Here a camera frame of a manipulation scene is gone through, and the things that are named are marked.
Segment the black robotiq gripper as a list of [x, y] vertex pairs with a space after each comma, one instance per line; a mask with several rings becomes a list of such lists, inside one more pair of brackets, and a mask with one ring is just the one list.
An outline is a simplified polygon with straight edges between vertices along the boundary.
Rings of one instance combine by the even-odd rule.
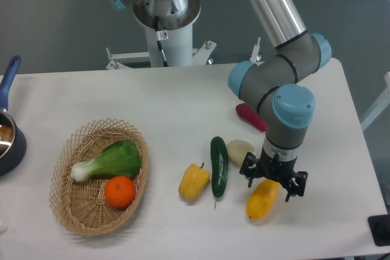
[[291, 197], [303, 197], [308, 179], [308, 172], [294, 172], [296, 159], [282, 161], [281, 156], [276, 153], [269, 156], [265, 150], [261, 151], [258, 159], [253, 153], [247, 152], [239, 173], [248, 181], [247, 187], [251, 188], [254, 179], [265, 177], [277, 181], [287, 191], [285, 202]]

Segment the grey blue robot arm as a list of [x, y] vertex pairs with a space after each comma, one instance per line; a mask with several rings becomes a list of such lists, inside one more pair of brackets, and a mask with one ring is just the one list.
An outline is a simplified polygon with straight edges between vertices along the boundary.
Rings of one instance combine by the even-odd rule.
[[[110, 0], [118, 9], [131, 4], [147, 35], [153, 67], [195, 63], [192, 25], [200, 0]], [[231, 71], [231, 91], [267, 123], [260, 156], [247, 154], [240, 172], [249, 181], [268, 178], [288, 197], [303, 196], [308, 174], [294, 165], [315, 108], [312, 92], [299, 82], [326, 65], [332, 50], [319, 34], [310, 34], [292, 0], [250, 0], [276, 56], [257, 65], [242, 61]]]

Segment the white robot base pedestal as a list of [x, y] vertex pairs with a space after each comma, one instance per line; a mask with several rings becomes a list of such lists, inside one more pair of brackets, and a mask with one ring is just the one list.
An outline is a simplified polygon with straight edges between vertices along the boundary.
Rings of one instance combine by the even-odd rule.
[[131, 63], [145, 62], [153, 68], [213, 63], [215, 42], [206, 40], [199, 48], [193, 46], [193, 24], [200, 14], [200, 0], [140, 0], [133, 3], [132, 10], [144, 28], [147, 51], [111, 54], [106, 49], [107, 69], [127, 69]]

